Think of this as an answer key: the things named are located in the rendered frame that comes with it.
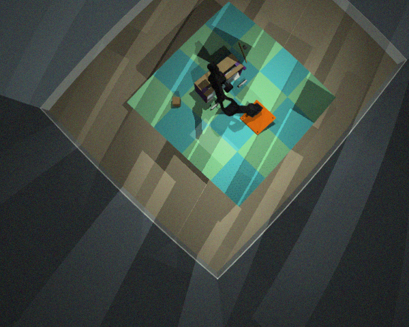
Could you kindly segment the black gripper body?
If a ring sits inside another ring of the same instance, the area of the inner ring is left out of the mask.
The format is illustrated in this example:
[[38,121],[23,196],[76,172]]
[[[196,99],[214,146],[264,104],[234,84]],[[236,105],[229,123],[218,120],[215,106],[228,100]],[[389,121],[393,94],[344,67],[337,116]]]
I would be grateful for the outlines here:
[[233,89],[233,86],[231,85],[231,83],[226,82],[226,80],[227,80],[226,77],[224,77],[224,78],[225,78],[225,80],[223,82],[221,82],[221,84],[225,85],[224,90],[225,90],[225,92],[228,93],[229,91],[231,91]]

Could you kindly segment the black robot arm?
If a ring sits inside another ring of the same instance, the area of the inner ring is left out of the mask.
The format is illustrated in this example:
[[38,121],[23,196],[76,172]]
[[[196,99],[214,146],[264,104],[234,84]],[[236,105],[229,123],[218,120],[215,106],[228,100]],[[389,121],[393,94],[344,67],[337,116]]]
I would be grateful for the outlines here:
[[[216,66],[214,62],[208,64],[207,68],[211,72],[211,74],[208,77],[209,82],[213,84],[212,88],[215,89],[217,101],[220,103],[222,111],[227,116],[232,116],[236,113],[246,113],[248,116],[251,116],[253,118],[259,112],[262,111],[262,106],[257,102],[255,104],[250,103],[247,106],[238,106],[238,104],[232,98],[226,97],[222,89],[223,85],[221,84],[221,82],[225,80],[223,73],[219,71],[218,66]],[[227,105],[226,108],[224,107],[223,104],[224,100],[228,100],[231,102]]]

